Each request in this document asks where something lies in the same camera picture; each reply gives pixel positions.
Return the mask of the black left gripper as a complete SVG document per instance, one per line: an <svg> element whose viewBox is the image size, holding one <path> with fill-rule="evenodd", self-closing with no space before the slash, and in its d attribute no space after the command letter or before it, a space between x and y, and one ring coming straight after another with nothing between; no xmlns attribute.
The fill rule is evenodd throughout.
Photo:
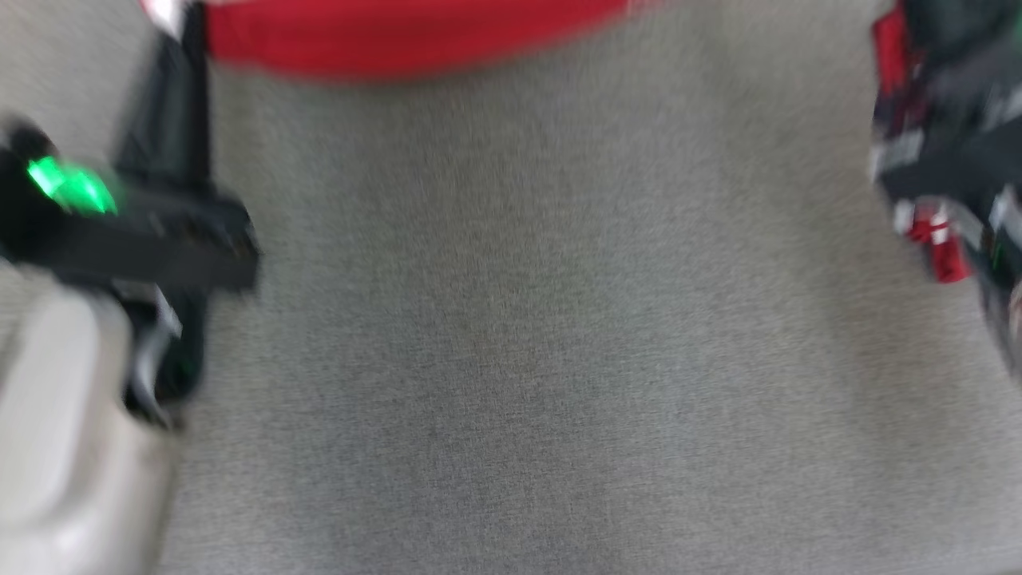
<svg viewBox="0 0 1022 575"><path fill-rule="evenodd" d="M156 44L113 166L66 159L27 119L0 125L0 259L112 298L129 325L117 396L174 428L200 381L210 295L253 291L260 253L246 208L212 179L205 6L141 1Z"/></svg>

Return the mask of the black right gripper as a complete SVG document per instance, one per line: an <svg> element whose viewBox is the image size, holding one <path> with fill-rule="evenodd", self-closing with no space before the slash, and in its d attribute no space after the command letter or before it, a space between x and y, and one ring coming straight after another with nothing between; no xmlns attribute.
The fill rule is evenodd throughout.
<svg viewBox="0 0 1022 575"><path fill-rule="evenodd" d="M938 283L974 278L1022 383L1022 71L922 77L905 0L882 0L872 49L871 179Z"/></svg>

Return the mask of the red basketball jersey white trim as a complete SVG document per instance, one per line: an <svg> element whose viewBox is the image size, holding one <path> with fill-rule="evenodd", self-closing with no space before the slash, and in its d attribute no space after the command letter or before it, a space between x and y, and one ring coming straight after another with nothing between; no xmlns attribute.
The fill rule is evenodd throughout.
<svg viewBox="0 0 1022 575"><path fill-rule="evenodd" d="M293 77L376 81L489 65L615 22L654 0L137 0L182 37L204 18L214 61Z"/></svg>

